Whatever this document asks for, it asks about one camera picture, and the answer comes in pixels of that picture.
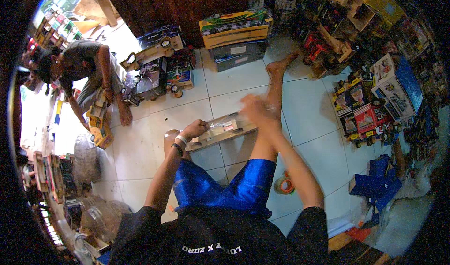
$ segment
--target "tape roll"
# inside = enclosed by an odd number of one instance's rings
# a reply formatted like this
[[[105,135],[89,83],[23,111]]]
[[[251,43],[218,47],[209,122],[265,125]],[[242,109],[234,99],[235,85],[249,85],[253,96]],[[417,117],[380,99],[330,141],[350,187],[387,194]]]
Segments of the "tape roll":
[[[292,194],[295,191],[294,184],[292,183],[289,176],[283,176],[278,178],[275,181],[274,190],[275,192],[284,195]]]

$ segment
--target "white wristband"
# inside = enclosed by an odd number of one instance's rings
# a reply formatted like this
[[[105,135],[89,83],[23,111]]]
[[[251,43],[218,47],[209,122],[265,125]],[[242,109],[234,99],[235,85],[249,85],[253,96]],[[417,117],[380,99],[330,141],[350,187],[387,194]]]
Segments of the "white wristband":
[[[184,138],[183,136],[178,135],[177,137],[175,137],[175,139],[180,139],[181,141],[184,142],[186,147],[188,146],[188,140],[186,140],[186,138]]]

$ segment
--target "hand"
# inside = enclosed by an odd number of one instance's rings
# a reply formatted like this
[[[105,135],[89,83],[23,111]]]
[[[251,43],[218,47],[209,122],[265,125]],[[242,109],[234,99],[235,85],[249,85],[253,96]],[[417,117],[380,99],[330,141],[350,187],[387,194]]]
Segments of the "hand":
[[[112,100],[114,99],[114,93],[111,89],[105,90],[105,98],[106,98],[106,101],[108,102],[108,105],[113,103]]]
[[[281,122],[277,116],[268,110],[268,103],[260,96],[249,94],[241,99],[244,108],[239,112],[253,122],[260,130],[281,129]]]
[[[202,120],[195,120],[180,133],[180,136],[183,136],[189,142],[192,138],[198,137],[208,130],[209,123]]]
[[[82,125],[90,132],[89,124],[87,122],[82,122]]]

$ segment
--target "tiled floor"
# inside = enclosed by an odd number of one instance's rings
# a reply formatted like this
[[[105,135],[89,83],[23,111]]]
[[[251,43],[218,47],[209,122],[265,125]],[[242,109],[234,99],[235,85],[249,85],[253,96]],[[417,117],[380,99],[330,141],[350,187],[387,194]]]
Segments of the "tiled floor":
[[[289,38],[273,38],[263,60],[223,72],[215,71],[206,49],[196,50],[195,87],[186,90],[182,98],[175,99],[168,94],[155,102],[142,102],[132,109],[134,120],[131,127],[120,126],[117,110],[113,109],[115,140],[100,155],[103,178],[94,184],[94,191],[104,199],[123,201],[133,211],[138,211],[164,158],[164,132],[173,128],[183,129],[197,118],[210,120],[238,111],[239,99],[246,94],[266,92],[270,78],[265,66],[283,58],[295,47]],[[114,48],[116,52],[120,51],[119,46]],[[343,138],[329,93],[334,82],[347,74],[318,81],[309,79],[310,75],[311,69],[303,65],[301,59],[295,60],[287,69],[283,88],[283,129],[318,178],[326,195],[327,217],[332,219],[350,211],[348,182],[352,175],[364,172],[369,160],[389,152],[390,148],[381,147],[378,142],[372,147],[356,149]],[[227,185],[248,160],[255,137],[255,134],[249,134],[225,141],[193,153],[192,158],[221,185]],[[284,165],[279,157],[275,178],[283,173]],[[177,206],[173,192],[168,205]],[[270,221],[287,234],[302,209],[302,203],[296,193],[279,195],[271,191],[267,207],[273,212]],[[168,206],[162,222],[176,217],[177,214]]]

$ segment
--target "black t-shirt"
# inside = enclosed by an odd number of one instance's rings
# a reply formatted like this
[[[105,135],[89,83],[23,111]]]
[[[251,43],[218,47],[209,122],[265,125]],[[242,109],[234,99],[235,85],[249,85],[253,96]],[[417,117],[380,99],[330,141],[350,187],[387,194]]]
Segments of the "black t-shirt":
[[[73,95],[73,82],[90,77],[96,70],[97,53],[101,43],[90,40],[79,40],[70,43],[63,51],[64,70],[59,82],[69,95]]]
[[[110,255],[114,264],[327,264],[323,209],[308,207],[284,237],[261,216],[189,209],[161,224],[149,206],[125,214]]]

